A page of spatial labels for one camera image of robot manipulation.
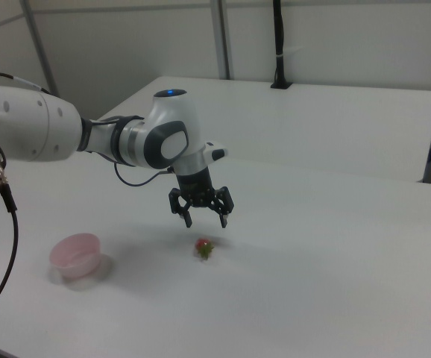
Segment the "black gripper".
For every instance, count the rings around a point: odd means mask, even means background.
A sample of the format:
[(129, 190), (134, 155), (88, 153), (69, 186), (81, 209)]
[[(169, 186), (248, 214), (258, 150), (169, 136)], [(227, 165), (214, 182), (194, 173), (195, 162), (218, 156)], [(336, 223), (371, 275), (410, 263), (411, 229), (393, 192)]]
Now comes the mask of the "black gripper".
[(209, 207), (218, 214), (221, 227), (227, 227), (227, 218), (232, 213), (234, 203), (230, 190), (223, 186), (214, 189), (208, 168), (191, 175), (177, 175), (179, 189), (169, 192), (171, 212), (180, 216), (186, 227), (192, 226), (189, 213), (191, 207)]

